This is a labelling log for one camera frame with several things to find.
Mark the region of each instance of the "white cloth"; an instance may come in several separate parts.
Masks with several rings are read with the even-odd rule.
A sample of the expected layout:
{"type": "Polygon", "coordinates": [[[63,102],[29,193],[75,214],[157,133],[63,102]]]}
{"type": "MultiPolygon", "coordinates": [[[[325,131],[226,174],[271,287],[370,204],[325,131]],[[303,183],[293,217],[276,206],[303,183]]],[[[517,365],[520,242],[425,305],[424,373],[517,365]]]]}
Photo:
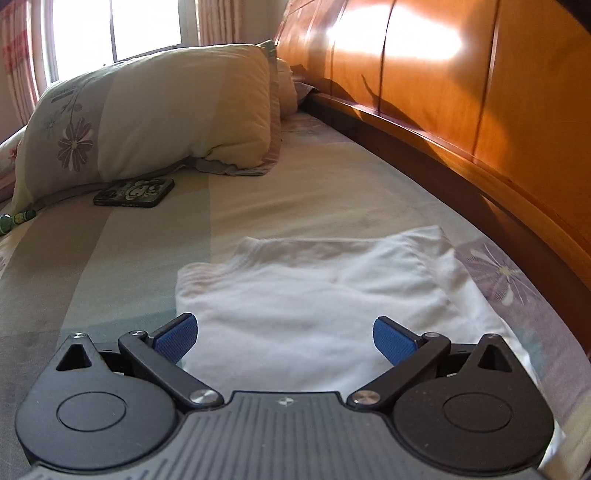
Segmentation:
{"type": "MultiPolygon", "coordinates": [[[[381,315],[454,343],[498,333],[539,385],[526,350],[438,226],[384,239],[245,238],[223,264],[183,267],[176,302],[199,323],[184,369],[226,401],[234,390],[346,399],[391,367],[372,339],[381,315]]],[[[562,438],[555,427],[546,458],[562,438]]]]}

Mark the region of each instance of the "wooden headboard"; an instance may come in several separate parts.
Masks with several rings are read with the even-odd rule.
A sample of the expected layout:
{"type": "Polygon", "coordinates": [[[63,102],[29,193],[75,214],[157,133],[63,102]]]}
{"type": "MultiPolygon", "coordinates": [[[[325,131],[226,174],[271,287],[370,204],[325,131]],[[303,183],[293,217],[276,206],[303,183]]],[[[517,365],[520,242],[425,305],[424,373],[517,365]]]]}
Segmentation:
{"type": "Polygon", "coordinates": [[[557,0],[291,0],[276,41],[310,113],[499,244],[591,353],[581,23],[557,0]]]}

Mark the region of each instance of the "curtain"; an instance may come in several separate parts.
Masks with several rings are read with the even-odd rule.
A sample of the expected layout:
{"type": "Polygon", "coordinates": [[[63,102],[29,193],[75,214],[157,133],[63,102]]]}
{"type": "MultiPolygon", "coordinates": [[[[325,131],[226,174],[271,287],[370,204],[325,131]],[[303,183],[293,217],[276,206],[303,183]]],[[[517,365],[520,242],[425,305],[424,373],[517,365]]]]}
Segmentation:
{"type": "Polygon", "coordinates": [[[31,0],[13,0],[0,12],[2,56],[17,118],[24,126],[39,100],[33,69],[31,0]]]}
{"type": "Polygon", "coordinates": [[[238,43],[242,35],[242,0],[199,0],[201,46],[238,43]]]}

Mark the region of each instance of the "bed sheet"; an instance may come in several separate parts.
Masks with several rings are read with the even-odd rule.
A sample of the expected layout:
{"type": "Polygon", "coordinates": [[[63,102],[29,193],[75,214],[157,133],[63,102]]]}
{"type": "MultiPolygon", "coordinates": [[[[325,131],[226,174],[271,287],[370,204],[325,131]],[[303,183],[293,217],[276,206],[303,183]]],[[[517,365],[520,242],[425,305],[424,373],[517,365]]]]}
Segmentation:
{"type": "Polygon", "coordinates": [[[245,236],[380,238],[434,224],[528,351],[567,435],[545,471],[580,476],[591,452],[591,367],[525,275],[456,212],[304,113],[282,123],[280,161],[267,175],[171,177],[176,187],[156,208],[96,207],[85,195],[0,239],[0,478],[27,468],[14,413],[56,347],[75,331],[101,342],[162,325],[176,315],[182,266],[223,262],[245,236]]]}

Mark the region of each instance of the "blue gripper pad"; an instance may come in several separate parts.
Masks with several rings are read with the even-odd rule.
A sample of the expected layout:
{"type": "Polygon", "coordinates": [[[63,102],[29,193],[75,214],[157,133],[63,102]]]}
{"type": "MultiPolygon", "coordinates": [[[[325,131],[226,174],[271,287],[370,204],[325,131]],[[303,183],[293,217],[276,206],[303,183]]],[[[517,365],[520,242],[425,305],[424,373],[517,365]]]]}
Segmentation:
{"type": "Polygon", "coordinates": [[[152,348],[167,360],[176,364],[197,341],[197,319],[194,315],[154,338],[152,348]]]}
{"type": "Polygon", "coordinates": [[[374,322],[374,345],[393,366],[396,366],[416,352],[418,347],[413,338],[409,338],[386,322],[386,320],[390,322],[392,320],[382,320],[382,318],[374,322]]]}

